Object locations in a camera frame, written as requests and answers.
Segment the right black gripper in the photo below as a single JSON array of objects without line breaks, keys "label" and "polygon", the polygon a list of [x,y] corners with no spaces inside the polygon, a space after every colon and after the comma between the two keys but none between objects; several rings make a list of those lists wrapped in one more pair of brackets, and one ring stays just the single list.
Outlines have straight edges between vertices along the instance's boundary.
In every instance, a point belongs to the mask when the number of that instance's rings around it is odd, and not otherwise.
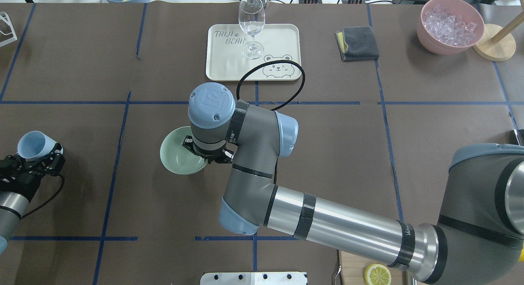
[{"label": "right black gripper", "polygon": [[197,146],[192,136],[185,136],[182,143],[183,147],[195,156],[203,158],[208,164],[216,162],[218,164],[232,163],[235,157],[234,151],[227,149],[225,145],[218,149],[203,149]]}]

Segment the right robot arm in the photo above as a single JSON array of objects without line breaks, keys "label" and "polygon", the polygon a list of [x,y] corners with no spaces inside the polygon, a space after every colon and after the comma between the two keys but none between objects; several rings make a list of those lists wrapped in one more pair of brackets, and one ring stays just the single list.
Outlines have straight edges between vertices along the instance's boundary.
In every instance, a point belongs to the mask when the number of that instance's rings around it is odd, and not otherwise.
[{"label": "right robot arm", "polygon": [[482,285],[517,263],[523,248],[523,147],[483,143],[460,148],[438,223],[412,226],[273,183],[289,156],[296,119],[251,106],[217,82],[190,95],[192,136],[185,147],[232,162],[219,222],[253,235],[260,226],[408,271],[422,283]]}]

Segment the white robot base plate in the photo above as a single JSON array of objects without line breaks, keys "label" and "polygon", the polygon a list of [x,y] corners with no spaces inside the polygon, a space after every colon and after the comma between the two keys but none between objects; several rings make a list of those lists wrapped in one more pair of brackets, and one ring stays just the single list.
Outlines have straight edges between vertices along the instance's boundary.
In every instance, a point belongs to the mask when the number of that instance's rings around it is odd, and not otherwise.
[{"label": "white robot base plate", "polygon": [[201,285],[307,285],[307,273],[276,272],[209,272],[200,279]]}]

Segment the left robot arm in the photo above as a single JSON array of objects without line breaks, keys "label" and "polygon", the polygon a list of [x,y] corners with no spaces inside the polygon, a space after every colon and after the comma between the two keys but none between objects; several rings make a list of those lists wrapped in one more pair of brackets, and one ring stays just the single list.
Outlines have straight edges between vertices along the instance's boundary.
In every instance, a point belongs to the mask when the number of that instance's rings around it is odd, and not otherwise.
[{"label": "left robot arm", "polygon": [[[61,174],[65,159],[63,147],[56,143],[39,158],[22,158],[18,153],[6,156],[0,162],[0,251],[3,253],[19,222],[39,210],[62,190],[64,176]],[[59,189],[45,203],[28,212],[28,205],[37,193],[44,176],[61,178]]]}]

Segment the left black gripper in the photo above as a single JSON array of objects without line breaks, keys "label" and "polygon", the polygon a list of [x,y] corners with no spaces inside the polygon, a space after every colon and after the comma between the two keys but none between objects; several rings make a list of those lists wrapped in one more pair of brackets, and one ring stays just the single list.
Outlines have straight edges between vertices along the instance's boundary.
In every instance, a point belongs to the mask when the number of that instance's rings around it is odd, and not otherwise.
[{"label": "left black gripper", "polygon": [[63,147],[56,143],[50,153],[34,161],[19,154],[6,156],[0,162],[0,190],[34,197],[44,176],[60,176],[65,162],[61,149]]}]

